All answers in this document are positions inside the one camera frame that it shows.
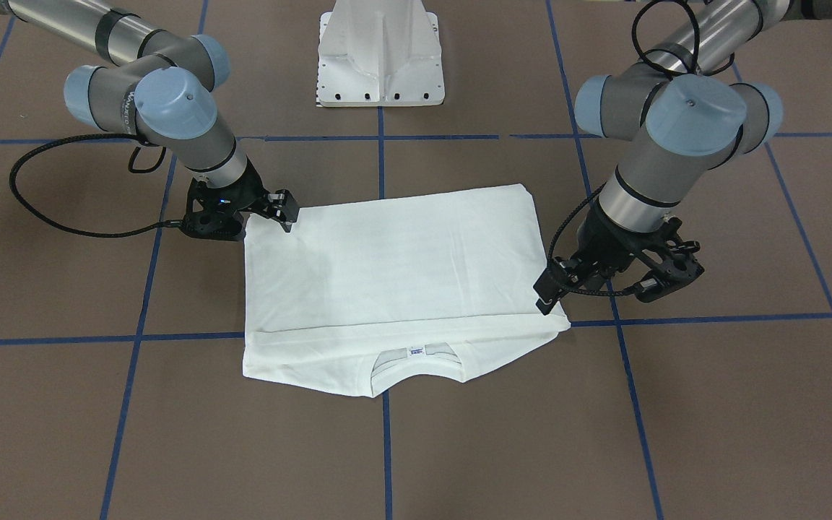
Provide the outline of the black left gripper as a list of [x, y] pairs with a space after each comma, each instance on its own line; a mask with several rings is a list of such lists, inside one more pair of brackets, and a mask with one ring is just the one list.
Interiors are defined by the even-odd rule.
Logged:
[[644, 254], [648, 234], [635, 233], [615, 223], [597, 199], [585, 203], [584, 209], [586, 216], [576, 233], [577, 250], [565, 260], [565, 270], [560, 264], [546, 264], [534, 283], [538, 296], [535, 305], [544, 316], [550, 315], [568, 294], [568, 283], [603, 286], [635, 260], [651, 266]]

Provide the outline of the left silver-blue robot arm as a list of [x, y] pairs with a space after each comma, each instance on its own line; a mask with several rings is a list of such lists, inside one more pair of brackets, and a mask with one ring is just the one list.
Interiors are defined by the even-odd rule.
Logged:
[[789, 1], [709, 1], [663, 42], [638, 42], [638, 11], [631, 28], [638, 59], [621, 74], [588, 79], [576, 96], [582, 131], [624, 139], [630, 148], [604, 184], [578, 205], [586, 217], [568, 258], [549, 249], [534, 290], [548, 315], [561, 298], [634, 295], [653, 302], [696, 281], [700, 246], [679, 235], [675, 211], [697, 180], [776, 134], [784, 109], [769, 86], [727, 84], [743, 43], [782, 21]]

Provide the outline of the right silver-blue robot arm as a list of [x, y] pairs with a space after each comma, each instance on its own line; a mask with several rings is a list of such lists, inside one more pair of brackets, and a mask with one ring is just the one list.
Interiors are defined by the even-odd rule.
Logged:
[[212, 92], [228, 79], [227, 52], [214, 38], [177, 36], [103, 1], [0, 1], [0, 14], [76, 43], [108, 66], [80, 66], [64, 85], [74, 118], [95, 139], [132, 139], [174, 152], [192, 174], [180, 220], [155, 223], [195, 239], [239, 241], [243, 214], [286, 233], [298, 218], [290, 191], [268, 191]]

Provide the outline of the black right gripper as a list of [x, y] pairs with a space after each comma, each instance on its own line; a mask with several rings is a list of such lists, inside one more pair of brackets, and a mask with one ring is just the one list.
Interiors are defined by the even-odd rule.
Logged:
[[290, 233], [298, 221], [300, 205], [288, 190], [268, 192], [261, 176], [251, 162], [242, 175], [231, 184], [214, 188], [207, 181], [192, 181], [188, 188], [188, 203], [197, 202], [204, 209], [228, 205], [235, 212], [251, 212], [280, 224], [284, 233]]

